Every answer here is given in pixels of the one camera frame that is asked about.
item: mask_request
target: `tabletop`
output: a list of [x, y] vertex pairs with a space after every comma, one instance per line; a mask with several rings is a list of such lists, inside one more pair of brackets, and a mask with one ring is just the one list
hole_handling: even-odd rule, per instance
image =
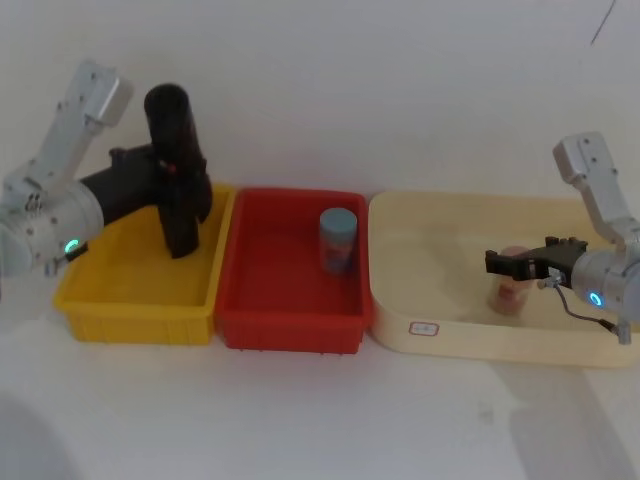
[[3, 284], [0, 477], [636, 479], [640, 369], [76, 342]]

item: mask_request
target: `pink object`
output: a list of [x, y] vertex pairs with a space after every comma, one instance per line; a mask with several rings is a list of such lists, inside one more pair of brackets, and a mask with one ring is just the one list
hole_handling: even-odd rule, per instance
[[[515, 256], [528, 250], [526, 247], [511, 246], [502, 250], [500, 254]], [[489, 293], [489, 306], [503, 315], [518, 315], [527, 303], [531, 285], [533, 280], [516, 282], [510, 277], [496, 276]]]

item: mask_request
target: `beige tray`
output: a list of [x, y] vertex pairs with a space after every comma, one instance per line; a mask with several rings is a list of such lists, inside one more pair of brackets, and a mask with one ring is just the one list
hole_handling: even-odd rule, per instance
[[[602, 327], [564, 313], [552, 290], [531, 289], [518, 317], [486, 303], [485, 250], [534, 248], [576, 236], [604, 246], [580, 201], [386, 192], [369, 206], [372, 329], [397, 351], [553, 365], [620, 367], [640, 357], [640, 334], [618, 345]], [[566, 291], [577, 313], [609, 318]]]

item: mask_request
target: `label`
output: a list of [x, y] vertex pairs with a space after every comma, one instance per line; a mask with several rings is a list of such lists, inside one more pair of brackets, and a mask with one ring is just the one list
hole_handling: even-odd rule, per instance
[[409, 326], [411, 335], [422, 335], [423, 337], [435, 337], [438, 330], [440, 330], [440, 325], [437, 323], [411, 322]]

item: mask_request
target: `cable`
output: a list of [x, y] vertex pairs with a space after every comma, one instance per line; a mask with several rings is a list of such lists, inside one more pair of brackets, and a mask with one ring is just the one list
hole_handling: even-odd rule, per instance
[[567, 313], [567, 315], [569, 315], [569, 316], [571, 316], [573, 318], [577, 318], [578, 320], [585, 320], [587, 322], [597, 323], [598, 325], [603, 327], [608, 332], [611, 332], [611, 333], [614, 333], [614, 334], [616, 333], [616, 325], [614, 323], [610, 322], [609, 320], [605, 320], [604, 318], [587, 317], [586, 315], [578, 315], [577, 313], [574, 313], [571, 310], [569, 310], [569, 305], [567, 304], [567, 299], [564, 296], [564, 293], [562, 292], [560, 287], [558, 285], [554, 285], [553, 289], [556, 292], [558, 292], [558, 295], [560, 295], [560, 300], [562, 300], [562, 306], [564, 307], [564, 311]]

